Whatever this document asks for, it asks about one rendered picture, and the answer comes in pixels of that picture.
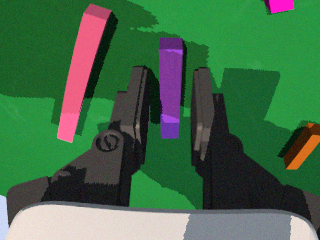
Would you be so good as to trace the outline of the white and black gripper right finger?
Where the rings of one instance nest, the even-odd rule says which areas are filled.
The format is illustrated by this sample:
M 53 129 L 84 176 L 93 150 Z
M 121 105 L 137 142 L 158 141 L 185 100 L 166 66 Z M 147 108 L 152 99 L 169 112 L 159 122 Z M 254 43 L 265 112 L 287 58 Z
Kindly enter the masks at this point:
M 209 68 L 193 71 L 190 125 L 191 166 L 203 178 L 204 210 L 289 211 L 308 219 L 320 240 L 320 196 L 282 185 L 244 153 L 229 133 L 223 94 L 212 93 Z

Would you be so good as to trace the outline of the magenta rod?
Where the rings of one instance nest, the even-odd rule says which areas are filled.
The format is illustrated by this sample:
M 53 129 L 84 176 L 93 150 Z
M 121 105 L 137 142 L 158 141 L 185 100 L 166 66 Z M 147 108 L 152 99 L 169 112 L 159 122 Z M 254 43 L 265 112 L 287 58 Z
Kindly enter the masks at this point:
M 264 0 L 271 13 L 294 9 L 293 0 Z

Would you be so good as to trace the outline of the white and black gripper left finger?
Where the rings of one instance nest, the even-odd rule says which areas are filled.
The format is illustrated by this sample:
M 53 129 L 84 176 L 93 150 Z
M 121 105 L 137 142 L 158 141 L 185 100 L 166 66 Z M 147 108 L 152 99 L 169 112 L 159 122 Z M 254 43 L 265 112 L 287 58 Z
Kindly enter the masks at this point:
M 145 163 L 149 118 L 148 69 L 133 66 L 128 90 L 116 94 L 108 130 L 94 137 L 91 149 L 52 177 L 20 183 L 8 190 L 8 226 L 19 210 L 45 201 L 129 207 L 131 176 Z

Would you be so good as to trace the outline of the pink rod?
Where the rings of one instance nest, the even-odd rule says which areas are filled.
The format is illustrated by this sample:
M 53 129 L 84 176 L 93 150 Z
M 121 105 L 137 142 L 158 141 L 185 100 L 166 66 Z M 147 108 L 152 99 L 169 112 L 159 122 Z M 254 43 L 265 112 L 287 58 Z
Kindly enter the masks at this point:
M 112 10 L 90 4 L 83 13 L 70 65 L 59 130 L 59 139 L 72 142 L 85 93 Z

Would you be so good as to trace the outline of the purple rod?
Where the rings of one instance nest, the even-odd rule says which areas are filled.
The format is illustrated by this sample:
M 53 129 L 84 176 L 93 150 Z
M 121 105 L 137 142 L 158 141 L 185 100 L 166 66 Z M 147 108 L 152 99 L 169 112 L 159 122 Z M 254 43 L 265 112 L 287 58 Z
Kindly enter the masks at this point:
M 160 38 L 159 79 L 161 138 L 178 139 L 182 54 L 182 38 Z

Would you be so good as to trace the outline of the orange rod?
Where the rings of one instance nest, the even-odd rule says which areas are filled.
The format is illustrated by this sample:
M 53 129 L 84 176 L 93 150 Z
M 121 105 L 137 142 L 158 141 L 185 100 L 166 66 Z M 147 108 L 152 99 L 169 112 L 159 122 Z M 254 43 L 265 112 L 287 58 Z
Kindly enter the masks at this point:
M 298 169 L 319 142 L 320 125 L 307 123 L 283 158 L 286 169 Z

